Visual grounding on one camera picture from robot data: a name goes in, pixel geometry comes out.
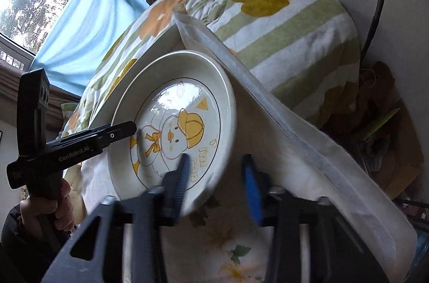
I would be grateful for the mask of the person's left hand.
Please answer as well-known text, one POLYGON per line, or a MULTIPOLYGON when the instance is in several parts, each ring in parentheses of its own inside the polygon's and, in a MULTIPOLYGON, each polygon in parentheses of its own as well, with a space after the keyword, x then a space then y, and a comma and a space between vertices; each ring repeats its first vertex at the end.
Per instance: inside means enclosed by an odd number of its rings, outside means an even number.
POLYGON ((61 187, 61 200, 47 200, 41 197, 29 196, 20 202, 20 213, 24 227, 35 237, 42 238, 42 226, 38 220, 40 215, 54 215, 54 227, 63 232, 73 232, 75 220, 73 206, 70 198, 71 187, 63 179, 61 187))

